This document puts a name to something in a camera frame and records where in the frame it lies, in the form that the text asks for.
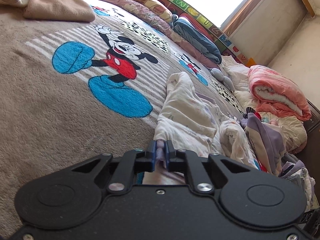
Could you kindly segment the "white floral quilted garment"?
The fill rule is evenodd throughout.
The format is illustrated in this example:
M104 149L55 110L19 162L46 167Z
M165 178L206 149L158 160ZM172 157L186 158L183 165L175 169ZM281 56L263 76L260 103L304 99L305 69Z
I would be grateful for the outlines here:
M200 157L217 153L252 168L258 161L244 129L225 115L211 98L195 92L190 76L174 73L167 80L167 97L157 119L155 170L144 174L145 185L182 185L182 172L168 172L164 143L171 140L175 149L194 151Z

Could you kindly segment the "grey clothes pile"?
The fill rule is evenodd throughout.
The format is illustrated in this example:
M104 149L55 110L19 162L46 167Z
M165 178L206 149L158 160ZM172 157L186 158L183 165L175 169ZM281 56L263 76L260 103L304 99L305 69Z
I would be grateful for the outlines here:
M305 211L319 208L315 195L316 181L309 175L308 169L302 161L298 160L296 163L287 161L282 166L279 177L294 183L305 193L307 200Z

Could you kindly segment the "purple and cream garment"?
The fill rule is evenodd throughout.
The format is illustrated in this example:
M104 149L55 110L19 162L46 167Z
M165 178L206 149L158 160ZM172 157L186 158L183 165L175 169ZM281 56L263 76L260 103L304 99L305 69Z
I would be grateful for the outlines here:
M286 152L281 128L261 122L254 113L248 113L240 124L259 163L268 173L278 176L281 172L281 159Z

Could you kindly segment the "Mickey Mouse bed blanket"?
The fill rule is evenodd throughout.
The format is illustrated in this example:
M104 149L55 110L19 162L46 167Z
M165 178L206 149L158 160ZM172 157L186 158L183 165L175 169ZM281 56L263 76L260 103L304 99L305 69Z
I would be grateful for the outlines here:
M110 3L87 0L98 8L92 23L37 21L20 8L1 6L1 236L21 225L14 197L25 183L110 152L122 155L145 147L153 138L167 96L167 79L188 70L195 90L215 101L228 116L242 107L209 70L171 39ZM130 38L143 57L133 80L96 86L114 76L108 45L97 27L111 37Z

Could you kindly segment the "grey plush toy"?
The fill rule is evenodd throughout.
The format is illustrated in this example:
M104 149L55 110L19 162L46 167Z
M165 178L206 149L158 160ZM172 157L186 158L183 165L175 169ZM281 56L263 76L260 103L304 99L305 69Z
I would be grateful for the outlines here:
M225 76L221 70L217 68L212 68L210 70L210 73L212 74L213 77L217 79L217 81L221 82L229 91L234 92L235 87L231 81L231 79L227 76Z

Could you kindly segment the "pink rolled quilt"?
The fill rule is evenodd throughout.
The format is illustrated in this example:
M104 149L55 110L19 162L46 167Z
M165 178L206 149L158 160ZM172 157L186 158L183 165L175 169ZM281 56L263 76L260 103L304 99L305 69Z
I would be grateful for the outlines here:
M304 93L287 77L261 65L251 66L247 77L249 91L258 102L257 111L281 118L295 116L300 121L311 118Z

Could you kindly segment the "cream quilt under pink one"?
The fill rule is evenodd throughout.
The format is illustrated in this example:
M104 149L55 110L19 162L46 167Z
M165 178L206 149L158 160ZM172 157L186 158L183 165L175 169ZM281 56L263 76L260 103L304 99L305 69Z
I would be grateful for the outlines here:
M250 91L236 90L234 96L240 103L243 109L252 107L257 110L258 102L252 96ZM259 112L261 117L268 118L269 121L276 121L278 126L282 129L286 142L286 150L291 154L297 154L301 152L307 145L307 132L303 126L303 122L297 119L295 116L287 116L280 118L270 112Z

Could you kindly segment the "blue folded duvet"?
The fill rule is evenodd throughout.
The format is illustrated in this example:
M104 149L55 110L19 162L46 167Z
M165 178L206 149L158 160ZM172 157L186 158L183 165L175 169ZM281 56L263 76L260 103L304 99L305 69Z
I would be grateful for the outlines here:
M213 61L215 64L222 62L222 56L214 44L206 35L196 29L185 17L173 20L173 30L193 45L201 54Z

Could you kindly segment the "dark wooden headboard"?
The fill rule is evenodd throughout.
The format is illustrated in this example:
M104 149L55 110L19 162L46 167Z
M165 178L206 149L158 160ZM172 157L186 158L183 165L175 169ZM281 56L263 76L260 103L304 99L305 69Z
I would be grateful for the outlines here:
M304 122L307 132L307 143L297 157L305 164L313 178L319 177L319 110L308 101L311 118Z

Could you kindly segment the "red pillow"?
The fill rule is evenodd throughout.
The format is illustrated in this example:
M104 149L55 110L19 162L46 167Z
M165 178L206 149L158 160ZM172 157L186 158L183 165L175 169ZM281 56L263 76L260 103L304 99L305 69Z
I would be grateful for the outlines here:
M188 20L195 29L197 29L206 38L208 38L209 40L214 42L214 40L212 39L212 37L210 36L208 31L199 22L197 22L197 20L195 20L195 18L193 18L192 16L190 16L189 14L187 14L185 12L180 14L179 18L182 18L183 20Z

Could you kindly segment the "colourful alphabet foam mat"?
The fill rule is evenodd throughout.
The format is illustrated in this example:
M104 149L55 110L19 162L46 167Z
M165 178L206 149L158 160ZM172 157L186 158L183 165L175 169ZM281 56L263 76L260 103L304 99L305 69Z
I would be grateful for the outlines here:
M234 44L228 34L205 18L200 12L196 11L184 0L158 1L163 3L173 14L180 16L180 14L185 12L195 18L195 20L197 20L197 22L199 22L208 31L222 55L232 56L236 62L242 63L247 67L255 64L253 58L245 56L238 46Z

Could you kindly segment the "beige folded fleece blanket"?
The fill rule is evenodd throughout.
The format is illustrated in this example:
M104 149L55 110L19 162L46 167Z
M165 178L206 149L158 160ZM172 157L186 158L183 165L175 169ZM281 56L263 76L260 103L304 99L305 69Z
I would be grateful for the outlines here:
M23 17L31 20L93 22L95 12L83 0L29 0Z

